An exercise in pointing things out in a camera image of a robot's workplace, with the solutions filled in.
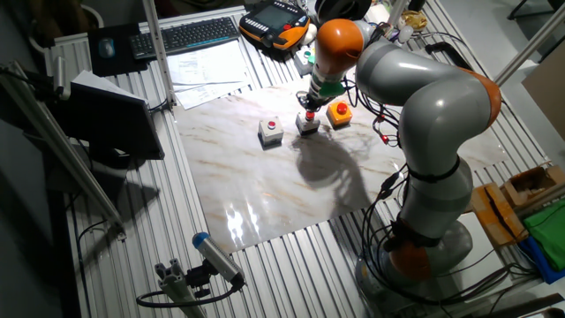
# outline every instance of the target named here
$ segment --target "computer mouse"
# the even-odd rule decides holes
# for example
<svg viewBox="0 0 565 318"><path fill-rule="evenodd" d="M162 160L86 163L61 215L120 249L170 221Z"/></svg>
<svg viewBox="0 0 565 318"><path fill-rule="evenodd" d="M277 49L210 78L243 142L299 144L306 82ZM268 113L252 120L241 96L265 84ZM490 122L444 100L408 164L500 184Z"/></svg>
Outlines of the computer mouse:
<svg viewBox="0 0 565 318"><path fill-rule="evenodd" d="M114 40L110 38L102 38L98 42L98 55L102 58L112 58L116 54L114 49Z"/></svg>

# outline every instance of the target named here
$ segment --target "blue object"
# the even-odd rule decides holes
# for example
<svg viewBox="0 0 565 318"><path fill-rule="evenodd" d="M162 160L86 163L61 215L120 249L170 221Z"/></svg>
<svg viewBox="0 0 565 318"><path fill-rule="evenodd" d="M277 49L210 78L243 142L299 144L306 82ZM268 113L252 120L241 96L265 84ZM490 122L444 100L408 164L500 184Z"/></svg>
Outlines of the blue object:
<svg viewBox="0 0 565 318"><path fill-rule="evenodd" d="M519 243L519 246L536 262L536 266L546 283L551 284L565 276L565 269L556 272L549 266L546 257L533 237L523 240Z"/></svg>
<svg viewBox="0 0 565 318"><path fill-rule="evenodd" d="M210 234L206 232L194 234L194 236L192 237L192 244L194 245L194 248L198 249L200 247L200 244L202 244L202 242L204 242L204 240L209 237Z"/></svg>
<svg viewBox="0 0 565 318"><path fill-rule="evenodd" d="M116 55L114 49L114 40L110 38L102 38L98 42L98 55L102 58L112 58Z"/></svg>

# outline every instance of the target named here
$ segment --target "slotted table surface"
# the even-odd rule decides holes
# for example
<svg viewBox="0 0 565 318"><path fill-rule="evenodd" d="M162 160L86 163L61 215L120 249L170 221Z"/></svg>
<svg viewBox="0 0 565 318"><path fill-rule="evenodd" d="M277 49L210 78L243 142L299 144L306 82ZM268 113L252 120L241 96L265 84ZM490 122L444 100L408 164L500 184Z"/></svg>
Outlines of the slotted table surface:
<svg viewBox="0 0 565 318"><path fill-rule="evenodd" d="M436 0L427 2L424 13L428 18L425 32L461 34ZM243 7L203 12L190 16L161 21L161 27L218 17L231 17L237 24L245 14ZM147 24L141 24L147 32ZM478 60L462 43L447 36L434 35L410 40L409 49L422 49L426 44L450 42L468 60L471 67L485 74ZM277 62L256 50L244 39L238 40L251 83L233 94L280 85L301 76L292 59ZM67 60L69 76L73 78L82 70L91 70L91 59L86 34L77 34L56 40L56 45L45 56L49 66L57 56ZM433 56L450 63L444 54ZM158 65L151 63L148 70L108 77L121 88L147 98L149 107L164 100L164 88ZM126 240L118 240L107 225L87 233L80 241L84 259L84 277L81 275L78 249L72 239L76 283L79 290L83 317L182 317L178 309L149 309L138 307L135 298L159 290L154 265L178 258L184 270L197 267L202 262L199 252L192 247L192 236L207 231L196 187L185 151L179 139L175 118L169 111L159 111L153 120L161 140L165 158L162 161L138 163L127 173L124 189L117 207L124 219ZM475 186L495 182L501 185L518 172L528 170L547 161L538 143L531 137L522 120L511 106L502 105L501 114L493 124L498 141L508 153L509 160L476 170ZM76 213L67 211L69 232L72 238L88 225L102 217L86 198L74 204ZM387 223L399 210L396 200L379 204L382 222ZM361 296L354 277L357 255L360 252L359 229L361 211L327 222L294 231L279 238L250 246L233 253L234 261L242 267L247 287L228 299L206 305L208 317L370 317L380 316L378 308L367 304ZM373 227L380 222L374 218ZM517 261L527 266L527 261L513 247L499 252L504 263ZM515 284L519 277L512 277ZM535 281L521 284L518 292L538 284ZM210 284L213 295L225 293L229 286L220 277ZM164 297L155 301L165 301ZM462 316L489 306L489 299L471 304L448 307L453 316ZM401 312L402 316L441 316L436 307L412 306Z"/></svg>

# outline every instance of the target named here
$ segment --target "red button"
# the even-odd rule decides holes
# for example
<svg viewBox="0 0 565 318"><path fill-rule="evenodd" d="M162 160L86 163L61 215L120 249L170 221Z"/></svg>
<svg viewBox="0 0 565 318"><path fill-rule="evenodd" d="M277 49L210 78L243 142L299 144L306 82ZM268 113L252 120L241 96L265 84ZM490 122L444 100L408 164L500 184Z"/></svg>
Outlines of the red button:
<svg viewBox="0 0 565 318"><path fill-rule="evenodd" d="M345 113L347 113L347 104L345 102L337 104L337 113L340 115L345 115Z"/></svg>

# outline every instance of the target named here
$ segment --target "paper document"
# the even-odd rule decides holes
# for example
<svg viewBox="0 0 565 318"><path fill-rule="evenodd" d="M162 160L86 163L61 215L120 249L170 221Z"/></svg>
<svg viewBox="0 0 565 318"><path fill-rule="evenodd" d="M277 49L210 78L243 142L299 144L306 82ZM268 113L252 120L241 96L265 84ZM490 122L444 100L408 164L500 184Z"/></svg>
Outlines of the paper document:
<svg viewBox="0 0 565 318"><path fill-rule="evenodd" d="M167 57L173 89L185 110L248 85L237 41Z"/></svg>
<svg viewBox="0 0 565 318"><path fill-rule="evenodd" d="M181 92L175 92L175 95L185 110L188 110L205 102L210 102L218 97L227 95L244 86L247 86L244 82L212 84L193 89L186 89Z"/></svg>
<svg viewBox="0 0 565 318"><path fill-rule="evenodd" d="M98 76L92 74L92 72L90 72L90 71L82 71L79 74L79 76L77 76L75 79L72 80L72 82L76 83L76 84L88 86L88 87L98 88L98 89L101 89L101 90L105 90L107 92L112 92L112 93L116 93L116 94L120 94L120 95L124 95L124 96L137 98L137 99L140 99L142 101L145 101L145 103L147 103L147 100L145 98L141 98L139 96L136 96L136 95L126 91L126 90L123 90L122 88L116 86L111 81L104 79L104 78L101 78L101 77L98 77Z"/></svg>
<svg viewBox="0 0 565 318"><path fill-rule="evenodd" d="M167 57L173 84L245 81L245 61L237 41Z"/></svg>

